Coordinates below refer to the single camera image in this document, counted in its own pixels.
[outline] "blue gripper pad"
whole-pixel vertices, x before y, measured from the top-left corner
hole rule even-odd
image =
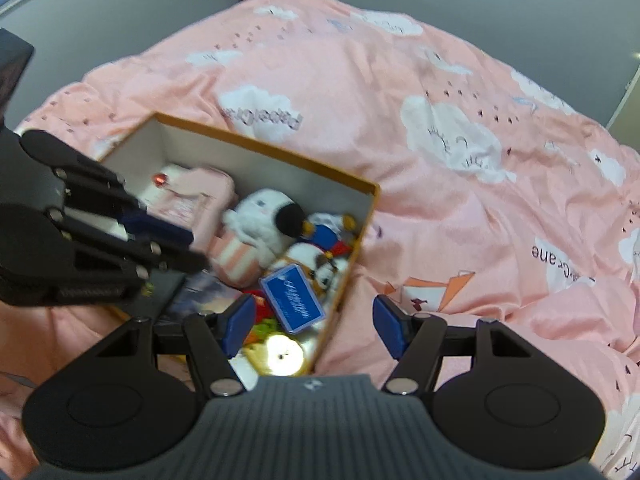
[[[406,322],[410,316],[402,312],[386,296],[373,300],[373,326],[393,359],[402,357],[410,341],[407,341]]]
[[[255,300],[251,294],[243,294],[228,309],[218,315],[217,338],[227,359],[234,357],[255,323]]]
[[[132,235],[148,235],[150,238],[160,238],[175,244],[188,247],[193,243],[193,233],[143,211],[127,213],[118,219],[127,233]]]

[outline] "plush toy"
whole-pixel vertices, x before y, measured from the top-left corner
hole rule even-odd
[[[355,237],[356,221],[348,214],[313,213],[303,225],[302,240],[330,253],[331,257],[349,254]]]
[[[209,253],[220,280],[236,288],[254,283],[302,234],[304,218],[298,204],[274,189],[256,191],[226,211],[222,237]]]
[[[293,244],[284,256],[271,264],[268,274],[289,264],[298,264],[311,284],[316,298],[322,301],[338,274],[333,258],[321,248],[307,242]]]

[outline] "open box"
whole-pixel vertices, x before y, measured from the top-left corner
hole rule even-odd
[[[127,191],[146,203],[158,193],[153,176],[177,165],[212,167],[228,173],[240,198],[269,187],[291,197],[306,214],[351,214],[360,235],[333,300],[324,306],[326,319],[297,337],[305,350],[306,369],[313,369],[337,323],[340,300],[358,257],[362,234],[380,194],[376,184],[272,144],[163,114],[155,114],[134,128],[101,163],[124,177]],[[121,226],[102,227],[126,236]],[[247,387],[257,381],[254,368],[242,355],[234,358],[232,365]]]

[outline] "bed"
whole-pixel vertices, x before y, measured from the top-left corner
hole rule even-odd
[[[153,110],[382,186],[316,373],[381,384],[394,361],[372,325],[380,293],[449,324],[497,318],[602,400],[593,465],[616,480],[638,467],[640,156],[599,124],[409,16],[334,0],[247,0],[98,67],[18,130],[47,130],[100,158]],[[36,463],[19,423],[31,383],[120,320],[98,308],[2,305],[0,314],[0,468],[20,478]],[[440,383],[468,366],[446,359]]]

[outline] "white plush toy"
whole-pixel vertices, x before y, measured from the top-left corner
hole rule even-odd
[[[251,285],[302,234],[302,208],[287,195],[261,189],[222,215],[225,231],[210,256],[227,285]]]

